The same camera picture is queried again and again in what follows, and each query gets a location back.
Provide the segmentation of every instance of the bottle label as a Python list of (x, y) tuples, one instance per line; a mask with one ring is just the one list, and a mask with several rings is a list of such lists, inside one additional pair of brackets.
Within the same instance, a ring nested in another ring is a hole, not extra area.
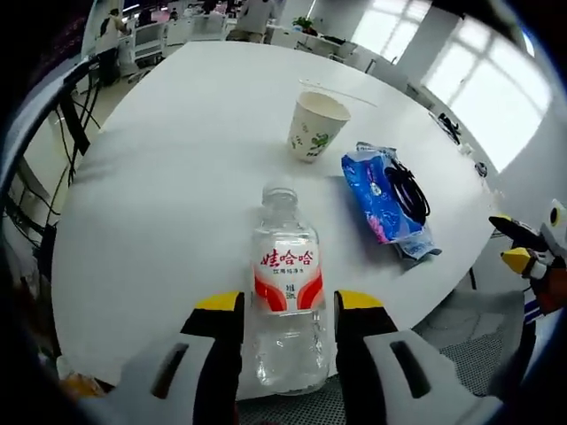
[(272, 313), (313, 310), (323, 300), (319, 247), (314, 242), (264, 243), (254, 253), (254, 290)]

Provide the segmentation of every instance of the person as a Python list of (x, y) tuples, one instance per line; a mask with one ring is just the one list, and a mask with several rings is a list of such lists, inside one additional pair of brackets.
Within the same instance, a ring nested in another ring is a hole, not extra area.
[(98, 75), (103, 86), (112, 85), (120, 77), (120, 71), (116, 64), (119, 32), (124, 35), (130, 34), (119, 17), (118, 9), (112, 9), (100, 24), (97, 39)]
[(174, 7), (171, 13), (169, 13), (169, 20), (178, 20), (178, 19), (179, 19), (179, 13), (177, 13), (177, 9)]
[(146, 25), (155, 24), (155, 20), (151, 20), (151, 11), (150, 9), (144, 9), (140, 12), (138, 16), (138, 21), (136, 23), (136, 27), (145, 27)]
[(274, 0), (247, 0), (238, 15), (235, 28), (227, 36), (228, 41), (261, 43), (269, 19), (277, 16)]

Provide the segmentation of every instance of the yellow part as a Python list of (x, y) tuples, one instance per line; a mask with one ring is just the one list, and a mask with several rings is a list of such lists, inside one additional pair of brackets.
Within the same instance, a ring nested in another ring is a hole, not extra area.
[(561, 214), (559, 213), (559, 208), (552, 208), (551, 212), (555, 211), (555, 220), (551, 221), (551, 225), (552, 226), (557, 226), (557, 223), (559, 222), (559, 220), (561, 219)]
[(383, 307), (382, 303), (378, 299), (362, 292), (339, 290), (338, 293), (343, 300), (343, 307), (345, 310), (349, 310), (351, 308)]
[(228, 312), (234, 311), (234, 307), (237, 303), (237, 297), (240, 292), (237, 290), (233, 292), (226, 292), (224, 294), (213, 295), (209, 298), (205, 298), (195, 305), (195, 308), (201, 308), (203, 310), (224, 310)]
[(514, 248), (501, 254), (502, 260), (514, 273), (523, 274), (530, 262), (530, 253), (525, 248)]
[(496, 219), (504, 219), (504, 220), (508, 220), (508, 221), (514, 221), (514, 219), (512, 219), (509, 215), (504, 215), (504, 214), (493, 215), (492, 217), (494, 217)]

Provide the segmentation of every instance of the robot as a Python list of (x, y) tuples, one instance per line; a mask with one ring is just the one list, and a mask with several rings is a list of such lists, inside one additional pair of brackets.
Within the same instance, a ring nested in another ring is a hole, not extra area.
[(556, 199), (551, 202), (536, 231), (506, 215), (489, 219), (512, 240), (512, 248), (501, 254), (510, 269), (530, 282), (532, 300), (525, 304), (525, 322), (552, 313), (567, 304), (567, 210)]
[[(398, 331), (382, 303), (335, 292), (337, 370), (348, 423), (485, 423), (501, 406), (464, 388), (454, 363), (411, 330)], [(237, 424), (243, 292), (195, 306), (180, 333), (139, 353), (103, 398), (82, 398), (106, 424)]]

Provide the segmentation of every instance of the desk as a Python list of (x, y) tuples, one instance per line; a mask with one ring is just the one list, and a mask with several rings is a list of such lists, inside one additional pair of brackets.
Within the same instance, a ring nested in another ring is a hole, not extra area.
[[(224, 84), (227, 72), (239, 83)], [(353, 118), (313, 165), (284, 145), (299, 79), (378, 105), (336, 95)], [(357, 141), (398, 148), (431, 205), (439, 257), (404, 272), (394, 249), (377, 244), (340, 166)], [(198, 300), (250, 290), (261, 189), (283, 174), (295, 178), (299, 207), (319, 231), (328, 305), (338, 288), (365, 291), (400, 329), (449, 294), (493, 230), (492, 196), (472, 160), (396, 89), (301, 51), (190, 42), (116, 107), (69, 190), (52, 296), (71, 365), (115, 384), (121, 366), (177, 332)], [(245, 364), (239, 396), (253, 395), (254, 384)]]

